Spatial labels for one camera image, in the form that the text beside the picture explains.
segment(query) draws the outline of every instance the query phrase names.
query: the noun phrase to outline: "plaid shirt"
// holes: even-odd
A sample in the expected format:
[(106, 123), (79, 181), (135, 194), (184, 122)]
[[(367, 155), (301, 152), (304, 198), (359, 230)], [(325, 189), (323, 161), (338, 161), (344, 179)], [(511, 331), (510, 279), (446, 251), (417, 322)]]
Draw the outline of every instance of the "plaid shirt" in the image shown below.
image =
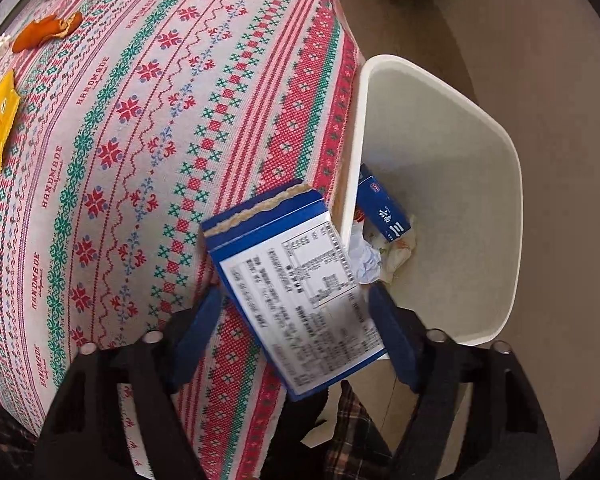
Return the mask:
[(21, 472), (31, 470), (35, 444), (36, 437), (0, 405), (0, 451), (5, 453), (14, 469)]
[(326, 480), (382, 480), (391, 452), (348, 381), (342, 381), (338, 421), (325, 459)]

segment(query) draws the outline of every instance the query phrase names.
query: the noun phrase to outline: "nutrition label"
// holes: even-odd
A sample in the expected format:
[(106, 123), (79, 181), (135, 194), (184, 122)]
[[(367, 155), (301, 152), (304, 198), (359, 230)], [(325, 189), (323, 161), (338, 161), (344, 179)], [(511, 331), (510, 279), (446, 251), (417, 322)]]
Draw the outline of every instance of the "nutrition label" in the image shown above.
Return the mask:
[(328, 213), (223, 260), (221, 267), (297, 395), (382, 350)]

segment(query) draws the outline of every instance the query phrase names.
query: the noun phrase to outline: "blue cardboard box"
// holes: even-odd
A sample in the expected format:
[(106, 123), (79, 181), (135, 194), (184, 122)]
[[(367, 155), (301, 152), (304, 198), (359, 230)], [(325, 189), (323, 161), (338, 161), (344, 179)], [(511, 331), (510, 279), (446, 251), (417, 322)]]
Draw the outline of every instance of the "blue cardboard box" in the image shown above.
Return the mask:
[(318, 191), (289, 182), (203, 221), (202, 231), (229, 295), (293, 399), (384, 353)]
[(409, 220), (400, 206), (394, 202), (365, 164), (360, 165), (356, 204), (362, 209), (365, 217), (390, 242), (411, 229)]

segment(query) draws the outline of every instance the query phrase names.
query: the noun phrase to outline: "small blue box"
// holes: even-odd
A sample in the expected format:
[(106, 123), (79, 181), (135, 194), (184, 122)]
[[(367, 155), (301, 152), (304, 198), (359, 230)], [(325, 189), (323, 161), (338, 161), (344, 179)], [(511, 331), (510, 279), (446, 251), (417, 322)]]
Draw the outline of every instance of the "small blue box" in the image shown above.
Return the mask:
[(365, 164), (360, 165), (356, 204), (389, 242), (400, 238), (411, 229), (411, 224), (400, 206), (394, 202)]

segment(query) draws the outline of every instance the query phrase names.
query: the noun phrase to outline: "patterned tablecloth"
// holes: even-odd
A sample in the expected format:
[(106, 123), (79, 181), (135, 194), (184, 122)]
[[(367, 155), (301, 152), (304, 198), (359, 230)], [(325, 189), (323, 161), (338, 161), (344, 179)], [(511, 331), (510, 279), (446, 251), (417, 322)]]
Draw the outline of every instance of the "patterned tablecloth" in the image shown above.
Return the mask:
[[(33, 0), (0, 174), (0, 402), (38, 432), (72, 356), (160, 328), (214, 280), (200, 221), (294, 177), (330, 195), (357, 49), (337, 0)], [(236, 309), (174, 397), (212, 479), (257, 474), (284, 391)]]

